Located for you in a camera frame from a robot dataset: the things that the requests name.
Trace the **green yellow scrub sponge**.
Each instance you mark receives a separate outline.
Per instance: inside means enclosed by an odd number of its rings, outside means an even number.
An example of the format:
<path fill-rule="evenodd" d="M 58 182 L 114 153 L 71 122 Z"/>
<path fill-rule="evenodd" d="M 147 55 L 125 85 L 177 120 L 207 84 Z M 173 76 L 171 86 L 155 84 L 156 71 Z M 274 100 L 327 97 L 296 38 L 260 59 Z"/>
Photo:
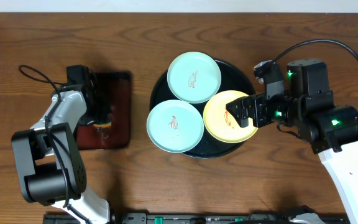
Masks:
<path fill-rule="evenodd" d="M 96 129 L 110 128 L 111 122 L 108 123 L 93 123 L 93 127 Z"/>

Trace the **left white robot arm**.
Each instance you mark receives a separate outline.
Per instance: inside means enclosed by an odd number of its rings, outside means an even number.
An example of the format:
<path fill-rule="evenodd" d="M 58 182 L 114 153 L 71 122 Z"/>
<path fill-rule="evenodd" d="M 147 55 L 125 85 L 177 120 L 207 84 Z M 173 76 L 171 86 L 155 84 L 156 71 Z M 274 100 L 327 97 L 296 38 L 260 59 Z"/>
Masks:
<path fill-rule="evenodd" d="M 87 184 L 75 140 L 78 125 L 110 124 L 109 104 L 96 95 L 96 74 L 84 65 L 67 67 L 67 82 L 53 82 L 45 114 L 30 129 L 12 135 L 21 194 L 29 203 L 62 209 L 80 223 L 110 223 L 107 200 Z"/>

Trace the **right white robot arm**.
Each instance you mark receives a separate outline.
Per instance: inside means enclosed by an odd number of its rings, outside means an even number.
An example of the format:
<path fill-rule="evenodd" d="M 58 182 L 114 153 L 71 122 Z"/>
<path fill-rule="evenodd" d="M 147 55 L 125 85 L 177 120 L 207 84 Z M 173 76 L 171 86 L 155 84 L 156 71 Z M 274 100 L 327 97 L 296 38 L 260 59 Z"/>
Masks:
<path fill-rule="evenodd" d="M 329 172 L 348 219 L 358 223 L 358 111 L 336 106 L 326 64 L 316 58 L 288 63 L 289 88 L 274 63 L 263 77 L 265 93 L 226 104 L 242 128 L 277 123 L 296 127 L 297 138 L 311 144 Z"/>

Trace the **yellow plate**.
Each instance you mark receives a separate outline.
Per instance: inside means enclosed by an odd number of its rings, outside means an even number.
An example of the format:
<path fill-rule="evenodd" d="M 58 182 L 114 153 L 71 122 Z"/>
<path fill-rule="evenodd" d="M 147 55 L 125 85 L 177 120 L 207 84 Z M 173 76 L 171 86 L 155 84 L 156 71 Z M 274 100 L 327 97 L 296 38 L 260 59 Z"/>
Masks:
<path fill-rule="evenodd" d="M 252 125 L 242 128 L 227 111 L 226 104 L 248 94 L 237 90 L 226 90 L 214 95 L 205 105 L 203 121 L 207 131 L 217 140 L 226 143 L 239 143 L 251 138 L 258 130 Z"/>

